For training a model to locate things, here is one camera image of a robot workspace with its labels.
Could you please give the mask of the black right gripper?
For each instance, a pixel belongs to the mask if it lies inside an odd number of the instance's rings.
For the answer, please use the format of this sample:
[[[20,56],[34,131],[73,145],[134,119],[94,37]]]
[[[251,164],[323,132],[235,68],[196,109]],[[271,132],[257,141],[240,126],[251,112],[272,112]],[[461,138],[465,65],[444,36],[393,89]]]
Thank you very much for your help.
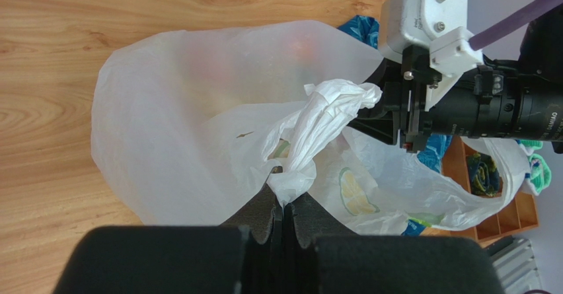
[[[445,114],[426,109],[428,88],[441,79],[442,74],[430,67],[429,50],[408,46],[400,61],[385,58],[367,79],[381,89],[381,99],[373,108],[359,110],[348,127],[409,153],[424,150],[432,135],[452,136]]]

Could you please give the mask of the white printed plastic bag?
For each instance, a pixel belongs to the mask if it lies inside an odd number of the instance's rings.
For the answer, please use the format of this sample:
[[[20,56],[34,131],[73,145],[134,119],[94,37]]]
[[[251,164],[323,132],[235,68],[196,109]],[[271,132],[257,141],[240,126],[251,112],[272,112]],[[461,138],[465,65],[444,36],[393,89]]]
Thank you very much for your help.
[[[381,95],[367,83],[381,60],[313,20],[156,34],[99,71],[93,160],[147,225],[218,225],[264,183],[282,205],[310,194],[361,235],[475,223],[483,202],[348,127]]]

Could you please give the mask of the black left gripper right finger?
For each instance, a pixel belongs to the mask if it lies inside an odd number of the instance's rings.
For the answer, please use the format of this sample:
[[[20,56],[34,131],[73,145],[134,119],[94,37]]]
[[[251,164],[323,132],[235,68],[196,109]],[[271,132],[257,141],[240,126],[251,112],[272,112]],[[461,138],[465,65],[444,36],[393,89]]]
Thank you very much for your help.
[[[284,208],[292,293],[503,293],[487,252],[463,237],[362,236],[310,195]]]

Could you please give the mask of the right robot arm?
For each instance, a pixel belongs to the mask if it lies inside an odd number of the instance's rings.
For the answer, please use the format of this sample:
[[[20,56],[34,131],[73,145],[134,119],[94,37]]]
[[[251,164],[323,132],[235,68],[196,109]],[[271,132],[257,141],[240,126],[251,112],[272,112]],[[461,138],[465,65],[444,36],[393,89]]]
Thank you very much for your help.
[[[350,127],[422,151],[433,134],[549,141],[562,152],[562,0],[534,0],[479,34],[468,0],[386,0],[369,77],[383,92]]]

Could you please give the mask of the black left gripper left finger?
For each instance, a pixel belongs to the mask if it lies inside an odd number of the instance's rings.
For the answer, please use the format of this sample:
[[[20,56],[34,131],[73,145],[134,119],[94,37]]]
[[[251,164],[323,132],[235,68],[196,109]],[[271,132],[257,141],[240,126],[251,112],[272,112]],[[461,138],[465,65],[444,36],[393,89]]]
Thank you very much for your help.
[[[280,206],[264,186],[218,226],[105,226],[75,247],[56,293],[278,293]]]

